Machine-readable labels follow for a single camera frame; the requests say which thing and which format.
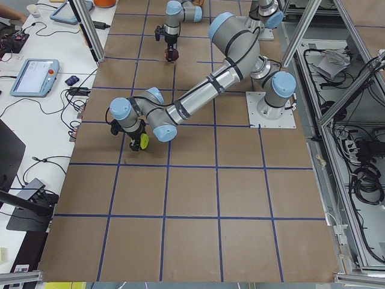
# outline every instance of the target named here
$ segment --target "light blue cap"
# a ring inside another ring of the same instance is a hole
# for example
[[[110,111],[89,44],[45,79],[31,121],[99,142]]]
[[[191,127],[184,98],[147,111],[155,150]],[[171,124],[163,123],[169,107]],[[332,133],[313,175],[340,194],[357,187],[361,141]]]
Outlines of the light blue cap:
[[[182,4],[179,1],[171,0],[167,3],[167,15],[177,15],[180,11],[182,11]]]
[[[234,16],[234,14],[230,12],[224,12],[222,14],[219,14],[217,18],[214,19],[214,21],[211,23],[209,28],[209,37],[212,39],[214,37],[214,34],[217,32],[219,27],[225,22],[228,18]]]
[[[116,120],[123,120],[130,114],[131,104],[126,98],[115,98],[109,105],[109,111]]]
[[[151,87],[150,89],[147,89],[147,91],[154,95],[160,104],[164,103],[162,93],[159,91],[159,89],[157,89],[156,87]]]
[[[163,143],[172,140],[178,133],[176,127],[173,125],[161,125],[155,128],[152,132],[154,133],[156,138]]]
[[[277,13],[274,13],[265,23],[265,27],[268,29],[274,29],[277,28],[283,20],[283,12],[278,11]]]
[[[194,15],[194,22],[201,21],[202,20],[202,16],[203,16],[202,8],[200,8],[199,6],[196,6],[196,8],[195,8],[195,15]]]
[[[274,91],[282,98],[289,98],[294,93],[297,83],[295,78],[288,72],[279,71],[271,81]]]

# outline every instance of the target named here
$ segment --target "white mounting plate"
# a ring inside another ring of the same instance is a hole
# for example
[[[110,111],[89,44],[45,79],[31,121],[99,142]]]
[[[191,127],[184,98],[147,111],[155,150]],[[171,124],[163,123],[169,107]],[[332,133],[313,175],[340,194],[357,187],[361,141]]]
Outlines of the white mounting plate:
[[[241,19],[241,20],[244,20],[244,22],[246,23],[246,20],[247,20],[247,16],[235,16],[236,18],[238,19]],[[263,30],[263,32],[261,32],[258,36],[258,40],[262,40],[262,41],[273,41],[274,40],[274,34],[273,34],[273,30],[272,29],[268,29],[268,28],[265,28]]]
[[[292,110],[285,110],[282,117],[277,120],[263,118],[257,111],[257,104],[265,96],[265,92],[246,92],[248,121],[251,128],[296,128]]]

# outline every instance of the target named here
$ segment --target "tablet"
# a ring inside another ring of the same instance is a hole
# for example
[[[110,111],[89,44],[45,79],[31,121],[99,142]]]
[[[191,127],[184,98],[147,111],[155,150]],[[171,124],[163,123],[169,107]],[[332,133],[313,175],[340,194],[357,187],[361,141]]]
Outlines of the tablet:
[[[94,4],[91,1],[84,1],[85,6],[88,10],[91,10],[94,7]],[[50,16],[53,21],[64,22],[68,24],[75,25],[78,23],[75,15],[73,14],[71,5],[66,1],[61,4]]]
[[[27,59],[10,95],[43,98],[50,92],[58,71],[59,61],[56,59]]]

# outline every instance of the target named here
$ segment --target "person's arm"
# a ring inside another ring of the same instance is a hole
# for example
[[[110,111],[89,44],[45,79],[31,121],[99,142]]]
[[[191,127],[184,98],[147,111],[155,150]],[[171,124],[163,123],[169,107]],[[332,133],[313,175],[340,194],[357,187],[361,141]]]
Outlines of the person's arm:
[[[11,20],[20,20],[23,23],[27,19],[27,16],[25,16],[23,13],[2,4],[0,4],[0,17]]]

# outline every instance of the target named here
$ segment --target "white desk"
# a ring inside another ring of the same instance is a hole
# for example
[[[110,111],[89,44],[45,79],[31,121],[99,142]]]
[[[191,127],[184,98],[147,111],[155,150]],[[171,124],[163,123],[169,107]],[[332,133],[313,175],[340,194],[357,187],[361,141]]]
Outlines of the white desk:
[[[50,3],[48,0],[40,0],[39,3],[50,5],[59,5]],[[96,21],[111,24],[116,7],[101,9],[95,8],[91,11],[91,18]],[[58,30],[76,31],[78,26],[66,25],[64,23],[54,22],[49,19],[52,9],[39,5],[39,10],[42,14],[41,18],[34,19],[31,16],[26,21],[24,27],[30,26],[35,21],[42,21],[48,27],[43,30],[42,34],[49,34]],[[77,75],[80,78],[79,85],[86,79],[86,77],[95,70],[96,64],[91,56],[88,47],[85,45],[81,33],[69,34],[60,33],[49,37],[39,37],[35,32],[41,26],[37,24],[27,30],[30,37],[20,54],[14,54],[12,59],[7,62],[0,62],[0,75],[14,75],[16,76],[20,71],[25,59],[27,58],[54,58],[60,62],[60,72],[51,92],[45,98],[34,98],[39,101],[45,112],[57,111],[63,105],[60,99],[60,93],[69,88],[65,84],[65,80],[71,75]],[[104,46],[107,35],[107,30],[97,30],[100,41]],[[94,75],[92,75],[83,86],[92,87]],[[2,94],[0,95],[0,114],[4,108],[9,104],[16,102],[19,98],[9,95],[14,79],[0,79],[0,88]],[[66,123],[76,120],[77,112],[69,106],[64,114],[63,119]],[[45,115],[40,109],[39,105],[30,101],[21,101],[20,103],[10,107],[1,119],[16,133],[16,135],[26,144],[26,151],[22,164],[20,165],[18,174],[22,177],[24,171],[35,163],[32,157],[44,158],[53,155],[67,155],[71,156],[74,144],[69,142],[68,128],[60,120],[60,113]],[[57,158],[55,162],[61,164],[63,168],[67,169],[69,159]],[[40,179],[48,190],[52,190],[60,194],[64,173],[55,165],[41,163],[35,166],[29,174],[27,180],[33,178]],[[17,180],[13,182],[13,187],[19,188],[20,184]],[[12,190],[10,193],[16,194],[18,190]],[[4,204],[0,211],[11,214],[14,207]],[[0,263],[0,273],[9,273],[17,253],[23,242],[25,232],[16,232],[6,230],[9,216],[0,214],[0,247],[6,248],[5,261]]]

